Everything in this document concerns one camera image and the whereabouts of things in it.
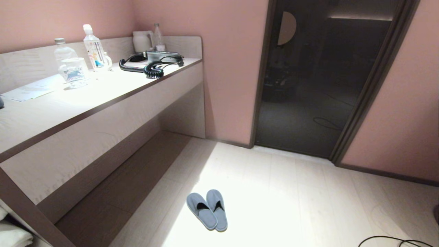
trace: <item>gray slipper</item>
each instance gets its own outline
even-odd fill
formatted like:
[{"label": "gray slipper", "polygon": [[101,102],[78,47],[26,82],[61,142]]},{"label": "gray slipper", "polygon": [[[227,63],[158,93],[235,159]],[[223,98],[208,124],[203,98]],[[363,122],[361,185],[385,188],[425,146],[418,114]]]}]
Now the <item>gray slipper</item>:
[{"label": "gray slipper", "polygon": [[200,194],[189,194],[186,198],[186,203],[192,213],[194,213],[207,229],[211,231],[215,229],[218,220]]},{"label": "gray slipper", "polygon": [[211,189],[209,190],[209,192],[207,192],[206,199],[209,208],[218,219],[218,224],[216,225],[215,229],[218,232],[224,232],[225,230],[227,230],[227,218],[223,196],[218,190]]}]

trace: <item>paper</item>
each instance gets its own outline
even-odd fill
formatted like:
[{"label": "paper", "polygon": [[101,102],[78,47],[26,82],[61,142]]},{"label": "paper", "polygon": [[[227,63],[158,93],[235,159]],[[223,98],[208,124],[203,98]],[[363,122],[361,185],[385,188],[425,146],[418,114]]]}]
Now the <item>paper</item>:
[{"label": "paper", "polygon": [[36,82],[32,82],[23,87],[16,88],[2,94],[1,96],[18,102],[23,102],[51,93],[63,83],[64,79],[59,74],[57,74],[48,78],[44,78],[42,80],[38,80]]}]

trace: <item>light wood flooring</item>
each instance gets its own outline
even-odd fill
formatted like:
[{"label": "light wood flooring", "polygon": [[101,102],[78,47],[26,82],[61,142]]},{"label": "light wood flooring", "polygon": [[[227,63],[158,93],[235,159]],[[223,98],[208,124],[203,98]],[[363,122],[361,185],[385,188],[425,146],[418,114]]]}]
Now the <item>light wood flooring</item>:
[{"label": "light wood flooring", "polygon": [[[189,193],[205,196],[210,189],[224,197],[225,232],[208,231],[186,206]],[[438,196],[436,187],[318,158],[191,138],[110,246],[356,247],[373,235],[438,246],[432,214]],[[371,240],[363,246],[397,244]]]},{"label": "light wood flooring", "polygon": [[190,140],[157,133],[55,225],[77,247],[107,247]]}]

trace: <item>baseboard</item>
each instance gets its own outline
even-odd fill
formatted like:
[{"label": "baseboard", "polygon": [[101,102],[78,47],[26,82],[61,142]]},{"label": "baseboard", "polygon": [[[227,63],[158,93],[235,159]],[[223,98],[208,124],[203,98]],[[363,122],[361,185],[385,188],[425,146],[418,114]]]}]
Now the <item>baseboard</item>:
[{"label": "baseboard", "polygon": [[340,168],[353,170],[353,171],[360,171],[360,172],[379,175],[379,176],[383,176],[383,177],[395,178],[395,179],[399,179],[399,180],[404,180],[404,181],[439,187],[438,181],[433,181],[433,180],[428,180],[428,179],[423,179],[423,178],[416,178],[416,177],[401,175],[401,174],[397,174],[397,173],[393,173],[393,172],[380,171],[380,170],[376,170],[376,169],[372,169],[372,168],[358,167],[358,166],[353,166],[353,165],[348,165],[348,164],[343,164],[343,163],[339,164],[339,165],[336,164],[335,166],[340,167]]},{"label": "baseboard", "polygon": [[225,140],[220,140],[220,139],[216,139],[216,138],[212,138],[212,137],[206,137],[206,139],[212,140],[212,141],[216,141],[216,142],[222,142],[222,143],[225,143],[225,144],[230,144],[230,145],[234,145],[234,146],[238,146],[238,147],[242,147],[242,148],[246,148],[246,149],[253,148],[253,146],[250,145],[250,144],[243,144],[243,143],[239,143],[239,142],[225,141]]},{"label": "baseboard", "polygon": [[159,131],[160,123],[154,117],[44,198],[37,207],[56,223]]}]

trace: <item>plastic water bottle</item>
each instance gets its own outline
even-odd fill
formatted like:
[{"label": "plastic water bottle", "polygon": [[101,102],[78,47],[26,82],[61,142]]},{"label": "plastic water bottle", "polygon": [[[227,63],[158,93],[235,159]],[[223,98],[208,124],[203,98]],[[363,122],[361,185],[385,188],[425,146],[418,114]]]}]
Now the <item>plastic water bottle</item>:
[{"label": "plastic water bottle", "polygon": [[58,68],[62,65],[61,60],[64,59],[70,59],[70,58],[77,58],[78,55],[76,54],[76,51],[72,48],[68,47],[65,44],[65,40],[63,38],[57,38],[55,39],[55,43],[57,45],[55,49],[55,59],[56,63],[58,65]]},{"label": "plastic water bottle", "polygon": [[104,55],[101,40],[93,35],[93,29],[89,24],[84,24],[83,27],[86,34],[84,44],[93,70],[95,72],[107,71],[110,65]]},{"label": "plastic water bottle", "polygon": [[160,24],[155,23],[155,31],[154,31],[154,40],[155,40],[155,49],[157,51],[165,51],[165,42],[163,40],[162,32],[160,31]]}]

